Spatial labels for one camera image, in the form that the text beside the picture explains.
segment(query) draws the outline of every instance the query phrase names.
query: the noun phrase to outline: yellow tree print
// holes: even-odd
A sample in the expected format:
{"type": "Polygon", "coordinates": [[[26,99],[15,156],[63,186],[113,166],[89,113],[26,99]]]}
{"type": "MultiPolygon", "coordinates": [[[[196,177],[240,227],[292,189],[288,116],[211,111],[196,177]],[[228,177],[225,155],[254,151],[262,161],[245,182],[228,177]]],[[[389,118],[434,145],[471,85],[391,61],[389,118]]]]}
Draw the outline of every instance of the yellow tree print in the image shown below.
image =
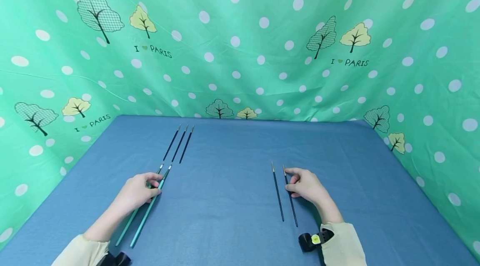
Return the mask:
{"type": "Polygon", "coordinates": [[[155,24],[153,24],[153,22],[147,16],[147,13],[145,13],[142,7],[139,5],[137,5],[137,9],[133,12],[132,16],[130,16],[130,25],[145,31],[148,38],[150,38],[148,32],[154,33],[157,31],[155,24]]]}
{"type": "Polygon", "coordinates": [[[360,22],[355,25],[353,29],[342,35],[340,43],[351,46],[350,53],[353,52],[354,46],[365,46],[370,44],[370,36],[368,35],[368,29],[365,24],[360,22]]]}
{"type": "Polygon", "coordinates": [[[61,111],[63,115],[82,115],[82,118],[85,118],[83,114],[86,110],[90,108],[90,103],[88,101],[84,101],[80,98],[72,97],[68,100],[65,107],[61,111]]]}

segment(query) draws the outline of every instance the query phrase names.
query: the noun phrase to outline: finger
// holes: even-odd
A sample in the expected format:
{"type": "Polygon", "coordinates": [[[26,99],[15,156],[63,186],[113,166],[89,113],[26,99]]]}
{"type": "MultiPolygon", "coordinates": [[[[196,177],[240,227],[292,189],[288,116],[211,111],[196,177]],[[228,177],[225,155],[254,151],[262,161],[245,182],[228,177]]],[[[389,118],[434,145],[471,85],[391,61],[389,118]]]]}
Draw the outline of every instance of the finger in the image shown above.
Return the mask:
{"type": "Polygon", "coordinates": [[[300,175],[294,174],[293,177],[290,178],[290,184],[295,184],[299,179],[300,179],[300,175]]]}

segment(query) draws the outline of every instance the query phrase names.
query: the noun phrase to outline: sleeve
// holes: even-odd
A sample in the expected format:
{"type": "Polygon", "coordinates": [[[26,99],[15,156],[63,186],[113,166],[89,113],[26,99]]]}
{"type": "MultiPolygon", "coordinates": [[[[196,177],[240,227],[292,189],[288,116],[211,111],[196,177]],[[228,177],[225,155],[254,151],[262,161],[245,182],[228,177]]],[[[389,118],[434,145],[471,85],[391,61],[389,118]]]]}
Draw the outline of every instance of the sleeve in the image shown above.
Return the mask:
{"type": "Polygon", "coordinates": [[[107,254],[110,242],[95,242],[78,235],[65,247],[51,266],[97,266],[107,254]]]}
{"type": "Polygon", "coordinates": [[[353,225],[328,222],[320,226],[320,229],[324,228],[334,233],[331,239],[322,244],[326,266],[367,266],[365,253],[353,225]]]}

